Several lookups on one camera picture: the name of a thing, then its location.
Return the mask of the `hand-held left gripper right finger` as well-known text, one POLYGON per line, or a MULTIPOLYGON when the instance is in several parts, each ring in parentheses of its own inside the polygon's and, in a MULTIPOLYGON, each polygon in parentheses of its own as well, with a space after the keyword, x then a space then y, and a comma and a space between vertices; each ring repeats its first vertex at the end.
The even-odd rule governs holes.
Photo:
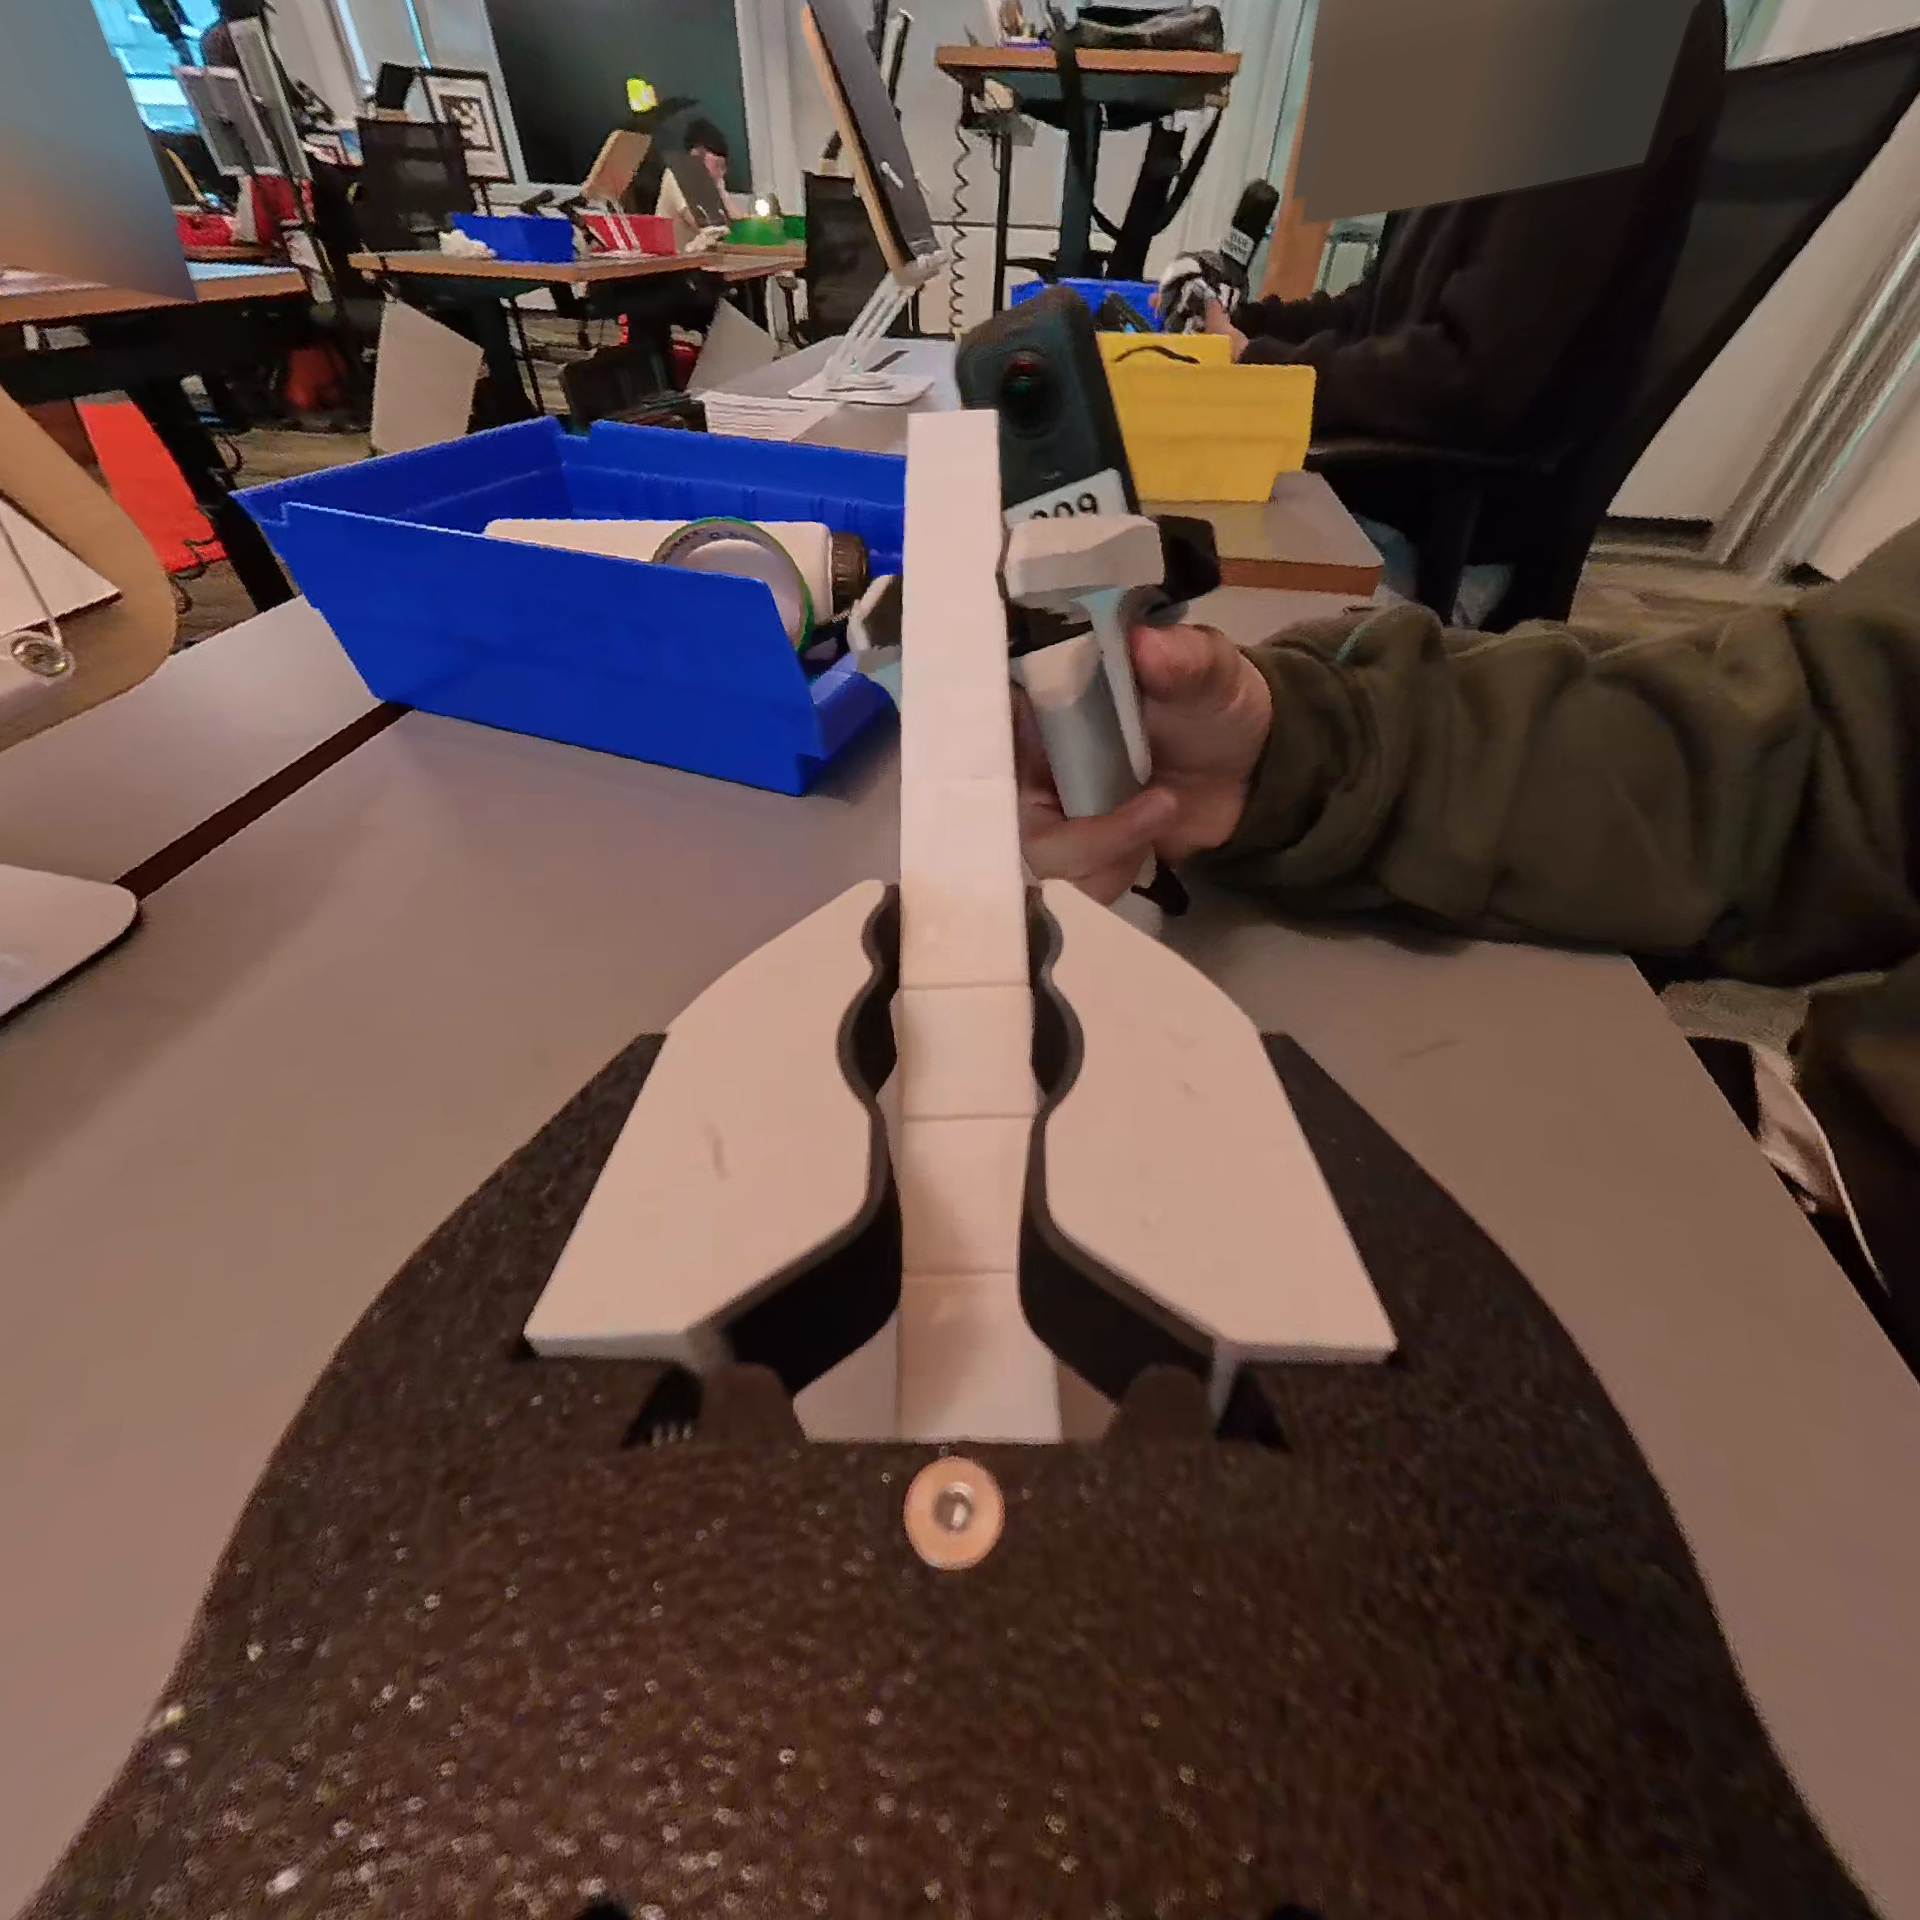
POLYGON ((1024 1320, 1108 1404, 1157 1369, 1229 1411, 1259 1364, 1397 1333, 1276 1054, 1212 977, 1066 879, 1026 899, 1037 1085, 1024 1320))

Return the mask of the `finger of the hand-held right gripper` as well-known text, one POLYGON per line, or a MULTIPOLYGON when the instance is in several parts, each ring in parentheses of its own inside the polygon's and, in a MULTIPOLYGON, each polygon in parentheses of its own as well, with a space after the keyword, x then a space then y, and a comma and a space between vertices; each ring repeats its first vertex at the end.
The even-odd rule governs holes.
POLYGON ((904 696, 904 575, 880 575, 848 613, 848 657, 899 708, 904 696))
POLYGON ((1141 515, 1021 519, 1001 553, 1001 597, 1073 632, 1121 630, 1169 608, 1161 528, 1141 515))

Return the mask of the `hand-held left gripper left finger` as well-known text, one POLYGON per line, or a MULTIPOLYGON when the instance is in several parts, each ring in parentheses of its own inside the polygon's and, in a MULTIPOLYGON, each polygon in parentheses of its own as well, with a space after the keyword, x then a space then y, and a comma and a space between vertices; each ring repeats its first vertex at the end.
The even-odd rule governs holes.
POLYGON ((789 1395, 893 1317, 899 889, 863 879, 666 1028, 524 1339, 544 1360, 740 1363, 789 1395))

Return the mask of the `white segmented foam bar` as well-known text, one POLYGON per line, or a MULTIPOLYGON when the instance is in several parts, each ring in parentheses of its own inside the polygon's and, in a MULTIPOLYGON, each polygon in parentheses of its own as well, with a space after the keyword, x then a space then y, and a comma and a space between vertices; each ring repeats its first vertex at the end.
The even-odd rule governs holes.
POLYGON ((1052 1445, 1059 1369, 1017 1277, 1037 1087, 999 563, 993 417, 917 416, 904 511, 899 1427, 921 1441, 1052 1445))

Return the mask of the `person's right forearm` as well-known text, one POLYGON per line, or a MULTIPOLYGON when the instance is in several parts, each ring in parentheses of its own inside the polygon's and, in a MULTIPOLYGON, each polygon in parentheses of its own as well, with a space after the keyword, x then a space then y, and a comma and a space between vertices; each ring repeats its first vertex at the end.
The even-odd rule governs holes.
POLYGON ((1292 917, 1809 988, 1917 947, 1917 531, 1785 608, 1610 639, 1427 609, 1252 648, 1272 729, 1221 883, 1292 917))

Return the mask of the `person's right hand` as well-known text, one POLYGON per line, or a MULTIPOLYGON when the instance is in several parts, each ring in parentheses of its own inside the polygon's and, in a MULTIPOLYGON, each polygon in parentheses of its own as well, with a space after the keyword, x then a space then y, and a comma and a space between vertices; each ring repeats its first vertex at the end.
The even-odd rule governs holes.
POLYGON ((1013 692, 1024 868, 1101 905, 1121 900, 1151 862, 1177 865, 1228 843, 1273 725, 1269 684, 1221 630, 1133 627, 1129 646, 1154 780, 1111 813, 1064 812, 1036 713, 1013 692))

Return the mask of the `yellow storage bin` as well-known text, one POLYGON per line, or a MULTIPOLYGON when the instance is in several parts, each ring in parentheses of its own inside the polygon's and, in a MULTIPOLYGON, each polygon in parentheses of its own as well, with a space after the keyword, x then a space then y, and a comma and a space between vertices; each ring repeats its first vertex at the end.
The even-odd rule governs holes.
POLYGON ((1317 372, 1241 363, 1215 332, 1098 333, 1143 502, 1259 502, 1306 469, 1317 372))

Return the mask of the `wooden clipboard stand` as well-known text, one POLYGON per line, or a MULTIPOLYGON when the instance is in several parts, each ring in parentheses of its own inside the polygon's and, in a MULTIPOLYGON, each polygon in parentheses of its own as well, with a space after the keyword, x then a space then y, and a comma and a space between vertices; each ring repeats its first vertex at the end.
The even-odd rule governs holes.
POLYGON ((791 387, 787 396, 805 405, 901 409, 930 390, 930 376, 892 372, 880 358, 889 352, 892 328, 914 294, 944 271, 946 251, 939 246, 877 56, 850 6, 808 1, 802 37, 848 148, 855 191, 883 255, 883 276, 819 372, 791 387))

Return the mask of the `white cylinder tube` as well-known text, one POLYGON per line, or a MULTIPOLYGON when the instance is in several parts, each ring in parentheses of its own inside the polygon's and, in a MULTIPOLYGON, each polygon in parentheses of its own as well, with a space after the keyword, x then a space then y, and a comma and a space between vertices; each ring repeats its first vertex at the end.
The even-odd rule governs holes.
MULTIPOLYGON (((487 537, 535 543, 605 559, 652 564, 652 553, 672 526, 689 519, 493 519, 487 537)), ((863 534, 832 531, 832 555, 817 575, 819 624, 835 622, 874 585, 874 563, 863 534)))

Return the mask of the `wooden standing desk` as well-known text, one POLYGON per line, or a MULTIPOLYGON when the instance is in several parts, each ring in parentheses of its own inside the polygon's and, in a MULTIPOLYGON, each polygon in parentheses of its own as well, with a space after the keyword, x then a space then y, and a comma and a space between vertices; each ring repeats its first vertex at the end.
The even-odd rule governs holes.
POLYGON ((955 137, 993 159, 993 216, 970 220, 970 165, 951 172, 951 332, 999 312, 1011 293, 1040 281, 1143 281, 1154 246, 1171 237, 1225 128, 1241 56, 1225 47, 1083 44, 1049 38, 955 41, 933 54, 959 89, 955 137), (1060 205, 1049 251, 1016 254, 1017 132, 1064 137, 1060 205), (1143 132, 1143 156, 1121 216, 1098 205, 1108 137, 1143 132))

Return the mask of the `long wooden desk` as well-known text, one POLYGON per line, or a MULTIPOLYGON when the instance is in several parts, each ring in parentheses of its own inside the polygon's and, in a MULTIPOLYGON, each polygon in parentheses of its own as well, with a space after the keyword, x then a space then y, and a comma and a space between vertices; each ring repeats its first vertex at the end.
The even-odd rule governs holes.
POLYGON ((351 254, 351 268, 377 281, 482 281, 499 293, 512 286, 557 286, 586 294, 685 276, 719 281, 724 293, 732 293, 738 286, 800 275, 805 257, 802 245, 721 246, 672 255, 602 254, 571 261, 512 261, 421 248, 351 254))

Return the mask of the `large black screen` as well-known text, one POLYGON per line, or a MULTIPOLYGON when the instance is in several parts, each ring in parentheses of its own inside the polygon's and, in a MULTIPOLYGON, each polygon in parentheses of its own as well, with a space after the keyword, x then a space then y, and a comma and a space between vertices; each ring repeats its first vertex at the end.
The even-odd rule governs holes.
POLYGON ((691 99, 727 137, 729 182, 749 181, 732 1, 489 1, 487 23, 529 177, 578 182, 648 79, 691 99))

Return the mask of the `instruction sheet on clipboard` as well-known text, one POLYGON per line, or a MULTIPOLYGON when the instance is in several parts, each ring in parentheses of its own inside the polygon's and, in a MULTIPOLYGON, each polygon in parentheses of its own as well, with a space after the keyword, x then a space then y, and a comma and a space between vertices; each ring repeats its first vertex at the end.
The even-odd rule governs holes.
MULTIPOLYGON (((122 597, 50 632, 3 637, 3 745, 11 749, 146 680, 177 643, 177 597, 132 519, 13 398, 3 398, 3 501, 98 569, 122 597)), ((3 1017, 97 961, 137 924, 137 899, 5 862, 3 1017)))

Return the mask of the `black office chair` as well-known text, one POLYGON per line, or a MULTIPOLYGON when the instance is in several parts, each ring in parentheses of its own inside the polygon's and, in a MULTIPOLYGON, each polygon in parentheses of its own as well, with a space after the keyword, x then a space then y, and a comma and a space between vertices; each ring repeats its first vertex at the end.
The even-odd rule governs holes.
POLYGON ((1405 542, 1393 593, 1453 616, 1469 571, 1488 566, 1503 577, 1468 624, 1564 616, 1625 477, 1881 156, 1916 89, 1916 27, 1729 70, 1639 371, 1562 439, 1516 454, 1317 441, 1311 469, 1348 504, 1384 507, 1405 542))

